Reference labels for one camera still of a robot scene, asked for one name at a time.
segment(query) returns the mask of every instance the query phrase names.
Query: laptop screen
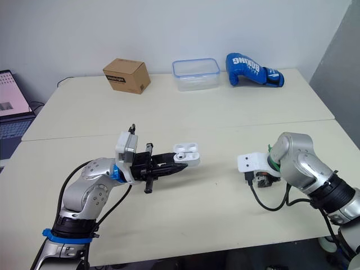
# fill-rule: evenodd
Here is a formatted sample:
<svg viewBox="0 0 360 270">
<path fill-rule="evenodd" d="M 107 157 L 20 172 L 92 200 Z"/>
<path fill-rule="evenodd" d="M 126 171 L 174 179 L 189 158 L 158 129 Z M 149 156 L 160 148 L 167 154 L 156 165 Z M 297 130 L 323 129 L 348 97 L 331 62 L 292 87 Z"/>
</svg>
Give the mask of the laptop screen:
<svg viewBox="0 0 360 270">
<path fill-rule="evenodd" d="M 0 71 L 0 118 L 33 115 L 9 70 Z"/>
</svg>

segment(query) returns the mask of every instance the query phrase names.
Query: table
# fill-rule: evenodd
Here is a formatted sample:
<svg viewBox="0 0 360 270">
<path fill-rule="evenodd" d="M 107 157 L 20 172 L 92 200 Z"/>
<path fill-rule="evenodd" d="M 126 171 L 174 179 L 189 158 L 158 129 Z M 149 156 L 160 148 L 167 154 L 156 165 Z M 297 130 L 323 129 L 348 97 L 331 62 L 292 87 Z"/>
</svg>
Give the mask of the table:
<svg viewBox="0 0 360 270">
<path fill-rule="evenodd" d="M 143 94 L 112 90 L 105 76 L 71 78 L 51 96 L 23 141 L 118 134 L 136 123 L 139 130 L 328 120 L 334 116 L 296 69 L 281 70 L 282 88 L 249 81 L 232 87 L 221 73 L 220 87 L 180 92 L 171 74 L 151 75 Z"/>
<path fill-rule="evenodd" d="M 152 194 L 145 184 L 101 225 L 90 250 L 92 266 L 272 244 L 328 235 L 320 213 L 307 204 L 278 212 L 262 209 L 237 171 L 236 157 L 266 151 L 284 132 L 308 133 L 320 159 L 352 186 L 360 151 L 335 120 L 249 127 L 139 130 L 138 152 L 154 144 L 154 154 L 175 143 L 198 142 L 198 167 L 160 178 Z M 40 247 L 42 229 L 51 227 L 64 179 L 78 164 L 112 157 L 118 135 L 22 142 L 0 174 L 0 261 L 2 269 L 27 269 Z M 112 190 L 103 213 L 125 192 Z M 269 206 L 280 203 L 284 181 L 257 189 Z M 292 189 L 290 200 L 304 195 Z"/>
</svg>

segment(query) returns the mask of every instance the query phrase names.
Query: gray wall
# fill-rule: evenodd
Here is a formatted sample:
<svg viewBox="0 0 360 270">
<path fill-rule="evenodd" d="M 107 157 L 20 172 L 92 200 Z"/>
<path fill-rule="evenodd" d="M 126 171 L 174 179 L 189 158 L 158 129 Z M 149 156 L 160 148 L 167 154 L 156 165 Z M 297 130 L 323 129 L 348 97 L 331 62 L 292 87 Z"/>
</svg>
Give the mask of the gray wall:
<svg viewBox="0 0 360 270">
<path fill-rule="evenodd" d="M 310 85 L 360 148 L 360 0 L 350 4 Z"/>
</svg>

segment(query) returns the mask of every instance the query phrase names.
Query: brown cardboard box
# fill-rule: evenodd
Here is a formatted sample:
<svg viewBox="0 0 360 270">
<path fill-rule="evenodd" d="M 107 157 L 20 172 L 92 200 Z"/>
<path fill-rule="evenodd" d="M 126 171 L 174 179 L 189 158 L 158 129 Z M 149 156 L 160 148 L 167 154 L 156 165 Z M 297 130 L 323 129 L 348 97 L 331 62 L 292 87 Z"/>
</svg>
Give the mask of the brown cardboard box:
<svg viewBox="0 0 360 270">
<path fill-rule="evenodd" d="M 117 91 L 141 94 L 150 84 L 144 62 L 117 58 L 105 66 L 103 72 Z"/>
</svg>

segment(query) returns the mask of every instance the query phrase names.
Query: boxing glove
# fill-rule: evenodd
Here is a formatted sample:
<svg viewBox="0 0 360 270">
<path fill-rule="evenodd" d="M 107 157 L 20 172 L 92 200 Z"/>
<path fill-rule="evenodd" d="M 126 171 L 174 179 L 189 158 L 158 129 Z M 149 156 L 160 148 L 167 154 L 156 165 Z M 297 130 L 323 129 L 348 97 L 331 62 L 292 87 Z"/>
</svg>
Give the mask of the boxing glove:
<svg viewBox="0 0 360 270">
<path fill-rule="evenodd" d="M 282 87 L 284 85 L 284 76 L 281 72 L 262 67 L 251 58 L 240 53 L 229 53 L 227 55 L 226 71 L 233 86 L 239 83 L 238 76 L 240 75 L 265 86 Z"/>
</svg>

